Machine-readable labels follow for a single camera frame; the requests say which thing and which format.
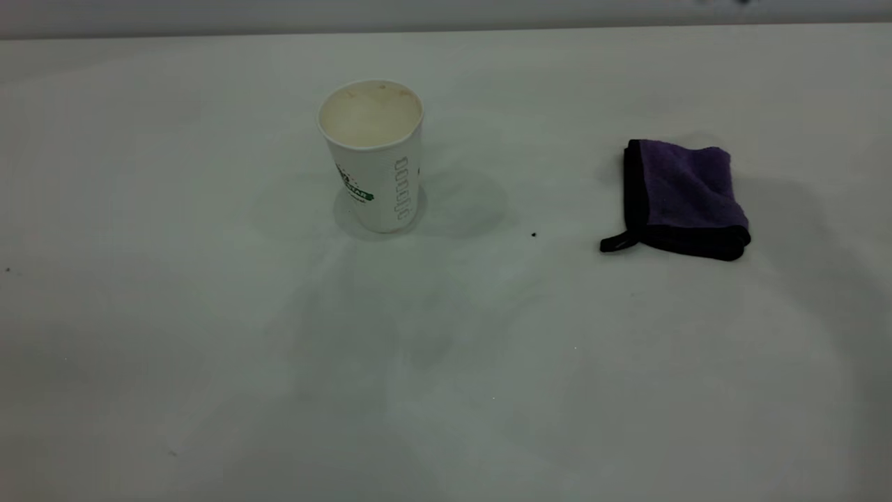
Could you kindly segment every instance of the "microfiber towel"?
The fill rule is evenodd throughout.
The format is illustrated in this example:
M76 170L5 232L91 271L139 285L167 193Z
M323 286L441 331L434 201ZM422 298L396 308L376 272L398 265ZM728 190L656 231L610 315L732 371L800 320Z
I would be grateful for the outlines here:
M728 262L743 255L749 221L734 200L731 156L721 148L633 139L623 177L626 232L602 240L602 252L642 242Z

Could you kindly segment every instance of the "green logo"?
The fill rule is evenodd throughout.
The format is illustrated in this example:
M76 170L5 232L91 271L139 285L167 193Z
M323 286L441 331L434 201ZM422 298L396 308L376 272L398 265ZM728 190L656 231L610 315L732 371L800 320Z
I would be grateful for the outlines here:
M370 201L375 198L375 196L373 196L372 194L364 192L355 187L354 185L356 184L356 180L352 180L351 177L348 176L347 173L343 171L343 169L341 169L341 165L339 163L336 163L335 166L337 166L337 171L341 173L343 185L347 187L347 191L349 191L351 195L353 195L353 198L359 197L356 200L359 200L360 202Z

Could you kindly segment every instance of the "white paper cup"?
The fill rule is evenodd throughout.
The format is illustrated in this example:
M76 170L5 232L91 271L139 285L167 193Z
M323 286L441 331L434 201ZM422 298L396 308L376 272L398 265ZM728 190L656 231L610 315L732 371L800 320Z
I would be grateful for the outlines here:
M390 80L347 84L319 107L316 123L369 230L396 231L415 218L424 117L421 99Z

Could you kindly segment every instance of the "printed logo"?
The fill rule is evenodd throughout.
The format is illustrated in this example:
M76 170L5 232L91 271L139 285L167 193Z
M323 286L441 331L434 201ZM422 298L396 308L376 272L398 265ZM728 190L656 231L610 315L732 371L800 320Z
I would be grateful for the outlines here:
M350 192L351 197L355 198L363 204L375 198L375 196L373 196L372 194L360 190L359 183L357 183L352 176L344 172L343 169L341 169L341 165L339 163L336 163L335 166L337 167L337 171L341 173L343 185L347 187L347 191Z

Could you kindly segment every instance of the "white table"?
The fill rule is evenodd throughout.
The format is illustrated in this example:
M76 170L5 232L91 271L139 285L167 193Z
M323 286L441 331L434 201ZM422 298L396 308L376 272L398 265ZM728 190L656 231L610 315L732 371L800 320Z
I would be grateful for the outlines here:
M365 77L425 99L407 235L315 129ZM892 498L892 25L4 42L0 82L2 500ZM597 252L630 138L731 152L742 259Z

